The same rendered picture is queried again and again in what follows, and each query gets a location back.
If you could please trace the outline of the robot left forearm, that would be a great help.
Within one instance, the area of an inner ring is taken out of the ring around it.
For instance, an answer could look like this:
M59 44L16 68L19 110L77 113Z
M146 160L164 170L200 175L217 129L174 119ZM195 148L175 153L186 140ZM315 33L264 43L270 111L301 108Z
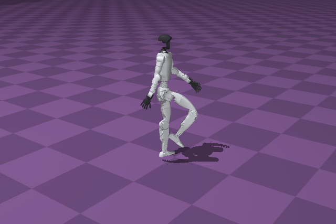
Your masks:
M177 71L177 74L176 74L177 77L180 77L181 79L183 79L184 81L186 81L187 83L190 83L191 80L188 78L188 76L184 73L182 73L181 71Z

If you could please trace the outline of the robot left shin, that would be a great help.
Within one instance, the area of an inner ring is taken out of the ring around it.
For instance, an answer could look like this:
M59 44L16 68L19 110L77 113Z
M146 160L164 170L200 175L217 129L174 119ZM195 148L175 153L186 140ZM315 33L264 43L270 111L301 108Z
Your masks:
M167 129L161 129L159 128L159 133L160 133L160 140L162 142L162 151L165 153L167 152L167 144L169 140L169 126ZM165 151L166 150L166 151Z

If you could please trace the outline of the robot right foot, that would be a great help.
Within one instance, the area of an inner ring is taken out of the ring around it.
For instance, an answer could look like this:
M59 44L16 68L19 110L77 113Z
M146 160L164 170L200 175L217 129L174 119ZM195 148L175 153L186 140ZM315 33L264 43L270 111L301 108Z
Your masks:
M177 145L179 145L180 147L184 147L184 145L183 145L183 143L180 141L180 138L178 137L178 138L176 138L176 136L173 134L173 133L171 133L171 134L169 134L168 135L168 137L171 139L171 140L173 140Z

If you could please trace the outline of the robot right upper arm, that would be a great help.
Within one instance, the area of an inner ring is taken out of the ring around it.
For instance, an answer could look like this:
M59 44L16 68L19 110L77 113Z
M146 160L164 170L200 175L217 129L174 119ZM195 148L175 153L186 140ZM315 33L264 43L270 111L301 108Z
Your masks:
M155 77L155 75L159 75L160 76L159 81L162 80L162 76L160 75L160 72L162 70L162 66L163 66L164 62L165 62L165 56L164 55L157 56L154 77Z

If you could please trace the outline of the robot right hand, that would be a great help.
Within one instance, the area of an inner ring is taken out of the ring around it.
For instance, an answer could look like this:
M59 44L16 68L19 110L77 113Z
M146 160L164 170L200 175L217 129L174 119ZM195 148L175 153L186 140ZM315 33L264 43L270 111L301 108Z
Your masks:
M148 94L146 95L146 98L143 100L143 102L141 103L141 105L142 105L142 107L144 106L144 109L145 109L145 107L146 107L146 110L147 110L147 108L148 108L148 105L150 106L150 108L151 108L151 104L150 104L150 102L151 102L151 100L150 99L152 99L152 97L153 97L153 95L151 96L151 98L150 97L148 97Z

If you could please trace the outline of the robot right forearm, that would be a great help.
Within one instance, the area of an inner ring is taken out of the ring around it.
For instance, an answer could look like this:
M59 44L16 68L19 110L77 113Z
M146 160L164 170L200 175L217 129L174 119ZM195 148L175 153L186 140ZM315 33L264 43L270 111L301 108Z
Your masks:
M151 89L150 89L150 91L148 93L148 97L151 98L151 96L156 92L156 88L159 85L159 83L158 83L159 79L160 79L160 76L159 75L155 75L155 77L152 80L152 85L151 85Z

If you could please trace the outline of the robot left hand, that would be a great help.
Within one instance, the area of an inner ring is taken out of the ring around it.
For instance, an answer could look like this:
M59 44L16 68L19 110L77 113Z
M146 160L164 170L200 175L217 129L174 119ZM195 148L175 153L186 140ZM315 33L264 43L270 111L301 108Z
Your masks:
M196 93L197 93L197 90L198 90L198 92L200 91L200 89L202 89L201 88L201 86L199 86L199 85L201 85L200 83L198 83L198 82L195 82L195 81L193 81L190 77L189 77L189 79L191 80L191 82L190 83L188 83L188 84L191 84L191 86L195 89L195 91L196 91ZM197 89L197 90L196 90Z

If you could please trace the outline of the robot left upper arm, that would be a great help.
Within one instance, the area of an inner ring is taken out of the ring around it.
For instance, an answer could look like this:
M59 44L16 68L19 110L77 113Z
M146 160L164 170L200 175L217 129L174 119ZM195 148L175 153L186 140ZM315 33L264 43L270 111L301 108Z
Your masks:
M169 53L171 54L171 52L169 52ZM171 56L172 56L172 54L171 54ZM178 69L177 69L176 67L173 67L173 65L174 65L174 62L173 62L173 59L172 59L172 69L171 69L171 73L172 73L172 74L177 74Z

